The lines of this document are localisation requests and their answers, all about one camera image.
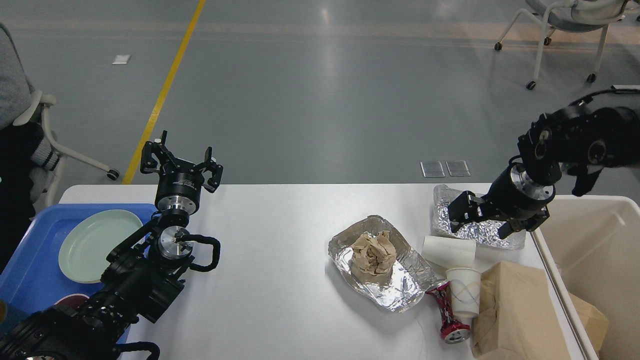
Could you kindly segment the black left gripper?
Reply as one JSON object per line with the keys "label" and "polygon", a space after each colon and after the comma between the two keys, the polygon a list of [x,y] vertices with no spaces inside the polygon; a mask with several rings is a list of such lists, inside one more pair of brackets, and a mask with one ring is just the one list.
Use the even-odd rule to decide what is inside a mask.
{"label": "black left gripper", "polygon": [[166,146],[167,135],[167,130],[163,130],[160,138],[145,142],[139,171],[158,174],[154,200],[158,210],[178,208],[192,215],[200,207],[202,187],[208,193],[217,191],[224,167],[217,164],[211,146],[206,148],[204,160],[199,164],[176,159]]}

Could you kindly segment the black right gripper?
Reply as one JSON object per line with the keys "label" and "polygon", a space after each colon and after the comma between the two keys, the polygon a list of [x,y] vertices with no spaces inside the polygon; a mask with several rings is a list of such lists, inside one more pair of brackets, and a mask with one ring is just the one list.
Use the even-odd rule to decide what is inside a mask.
{"label": "black right gripper", "polygon": [[464,225],[493,220],[505,222],[498,228],[499,239],[519,231],[532,232],[550,217],[547,205],[555,198],[555,186],[534,182],[521,162],[512,162],[491,184],[487,194],[462,191],[447,206],[450,231]]}

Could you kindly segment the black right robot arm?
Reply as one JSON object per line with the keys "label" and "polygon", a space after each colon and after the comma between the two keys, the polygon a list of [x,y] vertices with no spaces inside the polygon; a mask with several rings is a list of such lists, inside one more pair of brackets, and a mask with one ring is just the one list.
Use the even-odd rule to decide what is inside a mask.
{"label": "black right robot arm", "polygon": [[518,154],[487,194],[466,190],[448,205],[450,230],[498,221],[499,239],[534,231],[550,217],[548,205],[563,174],[575,178],[571,193],[580,198],[592,191],[605,168],[637,167],[639,108],[619,105],[592,111],[588,103],[598,95],[592,92],[533,121],[518,138]]}

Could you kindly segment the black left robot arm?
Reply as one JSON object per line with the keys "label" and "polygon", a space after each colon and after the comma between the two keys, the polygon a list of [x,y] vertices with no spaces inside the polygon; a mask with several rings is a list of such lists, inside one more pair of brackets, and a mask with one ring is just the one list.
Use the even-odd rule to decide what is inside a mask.
{"label": "black left robot arm", "polygon": [[158,174],[156,210],[106,255],[103,287],[75,309],[56,304],[26,317],[1,338],[3,360],[116,360],[139,351],[147,351],[149,360],[160,357],[155,342],[119,339],[140,317],[158,321],[183,291],[186,271],[217,268],[220,242],[186,227],[200,207],[202,190],[214,193],[224,170],[210,146],[195,164],[174,157],[166,137],[164,131],[141,151],[141,173]]}

